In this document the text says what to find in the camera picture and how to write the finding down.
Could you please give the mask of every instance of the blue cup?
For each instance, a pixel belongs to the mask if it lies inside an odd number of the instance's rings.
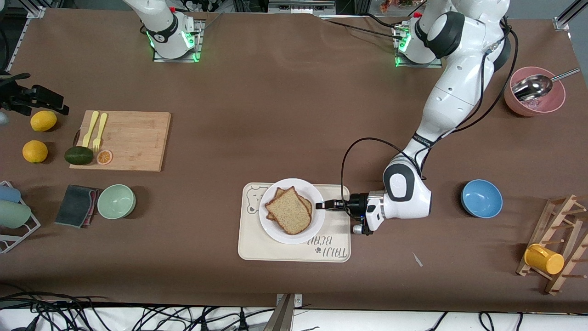
[[[0,186],[0,200],[18,203],[21,200],[21,192],[8,186]]]

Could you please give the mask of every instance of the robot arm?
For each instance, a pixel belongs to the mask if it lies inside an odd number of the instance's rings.
[[[464,121],[487,87],[505,44],[499,22],[508,4],[509,0],[430,0],[424,15],[410,20],[417,38],[409,42],[405,55],[419,63],[445,58],[446,69],[426,101],[419,128],[384,171],[386,191],[352,194],[346,202],[350,214],[361,221],[354,233],[372,234],[384,219],[429,215],[432,194],[420,173],[423,160],[434,143]]]
[[[168,8],[165,0],[123,0],[139,15],[151,45],[161,57],[175,59],[194,48],[194,18]]]

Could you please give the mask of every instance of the pink bowl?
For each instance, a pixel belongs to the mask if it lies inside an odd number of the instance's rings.
[[[549,78],[555,76],[551,72],[538,67],[524,67],[515,71],[510,77],[509,86],[505,91],[505,101],[509,108],[519,115],[529,117],[547,114],[561,108],[563,103],[566,102],[566,89],[563,87],[562,81],[553,83],[553,89],[547,95],[538,99],[541,103],[537,106],[537,109],[529,108],[517,100],[512,86],[532,75],[545,75]]]

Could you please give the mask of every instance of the paper scrap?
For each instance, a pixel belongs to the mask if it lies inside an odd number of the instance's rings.
[[[415,256],[416,263],[418,263],[422,267],[423,263],[419,260],[418,257],[416,257],[416,254],[414,252],[412,252],[412,254]]]

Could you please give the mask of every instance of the green cup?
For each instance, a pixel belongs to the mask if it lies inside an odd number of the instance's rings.
[[[0,226],[16,229],[31,217],[31,208],[23,204],[0,200]]]

